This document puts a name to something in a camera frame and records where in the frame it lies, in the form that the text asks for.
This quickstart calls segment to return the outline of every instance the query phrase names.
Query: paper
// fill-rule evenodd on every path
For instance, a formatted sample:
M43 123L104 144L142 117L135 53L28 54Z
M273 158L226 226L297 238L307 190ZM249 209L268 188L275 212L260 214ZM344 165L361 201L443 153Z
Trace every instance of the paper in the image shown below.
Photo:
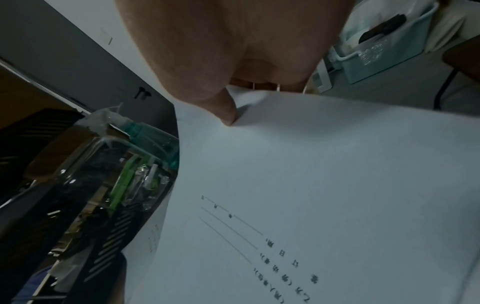
M121 251L126 259L125 303L128 303L134 290L142 283L155 257L170 195L163 199L135 238Z
M458 298L480 248L478 119L233 96L251 103L234 127L206 113L179 126L179 177L131 303Z

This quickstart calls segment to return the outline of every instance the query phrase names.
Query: teal plastic object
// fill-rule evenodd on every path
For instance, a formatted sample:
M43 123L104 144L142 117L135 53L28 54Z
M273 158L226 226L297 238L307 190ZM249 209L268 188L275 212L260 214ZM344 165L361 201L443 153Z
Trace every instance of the teal plastic object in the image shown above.
M432 16L438 8L439 4L434 3L393 47L385 50L377 61L369 65L363 64L358 53L340 57L332 48L334 57L341 65L347 82L355 83L420 54L424 50Z

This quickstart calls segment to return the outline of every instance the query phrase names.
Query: printed line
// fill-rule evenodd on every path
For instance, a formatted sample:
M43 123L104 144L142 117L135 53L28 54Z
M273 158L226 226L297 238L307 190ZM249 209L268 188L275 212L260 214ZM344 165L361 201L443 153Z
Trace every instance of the printed line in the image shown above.
M261 233L260 231L256 230L255 228L253 228L252 226L248 225L246 222L244 222L241 218L239 218L238 216L236 215L233 215L234 217L236 217L239 221L241 221L242 223L244 223L245 225L247 225L248 227L252 228L253 230L255 230L256 232L260 233L260 235L263 235L263 233Z
M238 251L246 260L247 262L249 262L250 264L252 262L249 261L249 259L247 259L246 256L244 256L243 253L240 252L240 250L238 250L235 246L233 246L232 243L229 242L229 240L227 240L223 235L220 234L220 232L216 231L215 228L213 228L212 226L210 226L207 222L205 222L201 217L198 217L202 222L204 222L208 227L210 227L211 229L213 229L216 233L218 233L219 236L221 236L228 244L230 244L230 246L232 246L236 251Z
M203 210L205 210L206 212L210 213L211 216L213 216L214 218L216 218L217 220L219 220L220 222L222 222L225 226L227 226L228 228L230 228L230 230L232 230L233 232L235 232L236 234L238 234L242 239L244 239L248 244L250 244L253 248L255 248L256 250L258 250L257 247L255 247L255 245L253 245L252 243L249 242L249 240L247 240L246 238L244 238L240 233L236 232L232 227L228 226L227 224L225 224L224 221L222 221L221 219L219 219L218 217L216 217L215 215L213 215L211 212L209 212L208 210L206 210L205 208L201 207Z
M225 210L226 212L230 212L228 210L226 210L225 208L223 208L222 206L218 205L217 203L215 203L214 201L212 201L211 199L209 199L208 197L206 197L205 195L203 196L204 198L206 198L207 200L209 200L211 203L213 203L214 205L217 205L217 207L220 207L221 209Z

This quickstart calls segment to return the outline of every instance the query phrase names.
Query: gray floor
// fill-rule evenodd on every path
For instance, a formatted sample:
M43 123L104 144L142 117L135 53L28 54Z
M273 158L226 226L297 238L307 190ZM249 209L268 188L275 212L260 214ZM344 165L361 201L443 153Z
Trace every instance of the gray floor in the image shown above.
M354 84L347 83L342 71L332 72L333 88L322 95L432 109L435 95L452 71L442 62L442 54L459 42L456 39L441 50L420 54ZM480 116L480 85L458 73L442 97L442 110Z

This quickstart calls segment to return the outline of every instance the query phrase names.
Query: finger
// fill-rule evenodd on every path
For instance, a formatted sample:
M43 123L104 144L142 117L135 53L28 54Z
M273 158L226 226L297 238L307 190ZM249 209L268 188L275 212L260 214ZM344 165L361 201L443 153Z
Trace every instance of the finger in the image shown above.
M271 82L267 83L255 83L255 90L276 91L278 85Z
M247 88L247 89L253 89L254 88L254 83L246 80L241 80L235 77L232 77L230 79L230 84L241 87L241 88Z
M237 107L234 99L225 88L215 96L195 104L220 118L223 124L227 126L231 126L237 118Z
M280 85L280 91L282 92L297 92L297 93L303 93L305 86L307 85L307 82L309 79L302 80L296 84L292 85Z

